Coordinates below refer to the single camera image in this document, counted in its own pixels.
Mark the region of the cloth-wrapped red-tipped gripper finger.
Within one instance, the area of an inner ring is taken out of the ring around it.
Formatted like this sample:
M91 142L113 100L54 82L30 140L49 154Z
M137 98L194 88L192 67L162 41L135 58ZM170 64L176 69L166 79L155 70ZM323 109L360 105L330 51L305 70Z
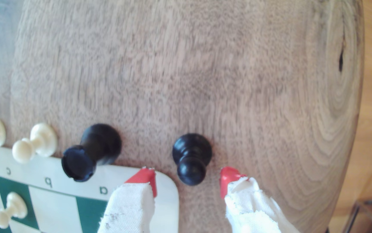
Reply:
M142 167L111 195L98 233L149 233L157 196L154 168Z
M227 166L220 171L220 196L234 233L299 233L255 178Z

